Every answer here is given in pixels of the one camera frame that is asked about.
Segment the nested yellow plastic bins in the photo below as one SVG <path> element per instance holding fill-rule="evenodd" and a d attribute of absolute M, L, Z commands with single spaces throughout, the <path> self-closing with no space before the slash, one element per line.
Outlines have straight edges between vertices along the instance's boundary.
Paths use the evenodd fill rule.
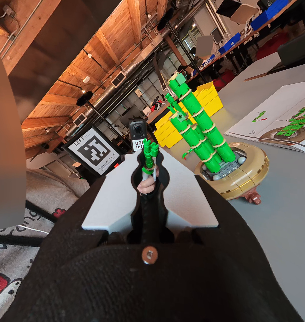
<path fill-rule="evenodd" d="M 198 86 L 193 94 L 209 117 L 223 107 L 213 82 Z M 169 110 L 168 113 L 155 124 L 157 129 L 155 130 L 154 135 L 160 147 L 166 146 L 167 148 L 171 148 L 182 139 L 182 136 L 169 121 L 170 116 L 172 116 L 172 112 Z"/>

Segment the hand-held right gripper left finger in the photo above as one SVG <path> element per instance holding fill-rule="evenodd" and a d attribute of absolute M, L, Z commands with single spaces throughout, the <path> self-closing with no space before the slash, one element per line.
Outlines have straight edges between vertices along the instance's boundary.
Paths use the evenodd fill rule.
<path fill-rule="evenodd" d="M 138 208 L 137 186 L 142 180 L 140 153 L 125 155 L 125 160 L 106 175 L 82 223 L 83 230 L 118 234 L 127 243 L 127 236 L 133 230 L 131 214 Z"/>

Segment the blue plastic bin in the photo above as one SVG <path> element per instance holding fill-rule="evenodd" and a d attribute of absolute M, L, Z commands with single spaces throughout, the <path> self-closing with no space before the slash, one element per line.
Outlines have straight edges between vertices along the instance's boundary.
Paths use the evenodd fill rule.
<path fill-rule="evenodd" d="M 219 53 L 224 54 L 228 50 L 230 50 L 233 46 L 236 45 L 241 39 L 241 34 L 237 33 L 232 38 L 230 38 L 222 47 L 219 48 Z"/>
<path fill-rule="evenodd" d="M 283 13 L 282 13 L 282 10 L 278 12 L 276 9 L 275 10 L 268 9 L 265 12 L 261 13 L 257 18 L 255 18 L 255 20 L 251 22 L 251 27 L 254 30 L 259 29 L 259 27 L 267 23 L 276 14 L 280 14 L 280 15 L 270 23 L 272 28 L 276 28 L 276 27 L 283 28 L 290 21 L 294 21 L 297 16 L 296 11 L 292 9 L 290 10 L 290 8 L 284 11 Z"/>

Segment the open lego instruction booklet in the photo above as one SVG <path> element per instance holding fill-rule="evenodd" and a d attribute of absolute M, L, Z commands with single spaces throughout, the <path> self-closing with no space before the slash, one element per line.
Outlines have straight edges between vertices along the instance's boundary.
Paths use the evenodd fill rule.
<path fill-rule="evenodd" d="M 282 86 L 225 135 L 305 153 L 305 82 Z"/>

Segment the small green lego bamboo branch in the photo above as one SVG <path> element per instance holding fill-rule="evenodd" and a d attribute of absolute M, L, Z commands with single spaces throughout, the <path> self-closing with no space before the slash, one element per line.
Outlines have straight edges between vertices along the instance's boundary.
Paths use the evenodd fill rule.
<path fill-rule="evenodd" d="M 143 152 L 145 156 L 145 163 L 142 168 L 150 171 L 150 176 L 153 174 L 153 169 L 156 166 L 156 159 L 159 152 L 159 145 L 150 140 L 143 140 Z"/>

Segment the person's left hand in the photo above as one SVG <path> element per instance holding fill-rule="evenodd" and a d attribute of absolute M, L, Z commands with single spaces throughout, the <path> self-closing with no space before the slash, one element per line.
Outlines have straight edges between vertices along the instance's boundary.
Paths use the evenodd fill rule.
<path fill-rule="evenodd" d="M 147 195 L 154 191 L 156 182 L 152 176 L 139 183 L 137 190 L 141 195 Z"/>

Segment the lego bamboo model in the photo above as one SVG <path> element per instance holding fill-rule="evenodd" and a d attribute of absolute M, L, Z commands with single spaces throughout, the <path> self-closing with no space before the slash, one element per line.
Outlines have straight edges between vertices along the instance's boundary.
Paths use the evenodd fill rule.
<path fill-rule="evenodd" d="M 226 200 L 245 198 L 260 204 L 256 189 L 269 171 L 266 153 L 248 143 L 228 144 L 181 73 L 174 73 L 167 83 L 177 96 L 175 100 L 166 95 L 169 121 L 200 159 L 195 174 Z"/>

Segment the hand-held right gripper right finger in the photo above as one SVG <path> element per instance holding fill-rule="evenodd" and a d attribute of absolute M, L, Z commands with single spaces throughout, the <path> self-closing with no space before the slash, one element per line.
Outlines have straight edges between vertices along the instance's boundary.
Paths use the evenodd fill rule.
<path fill-rule="evenodd" d="M 176 238 L 182 231 L 219 225 L 194 173 L 163 148 L 157 156 L 158 179 L 167 210 L 165 226 Z"/>

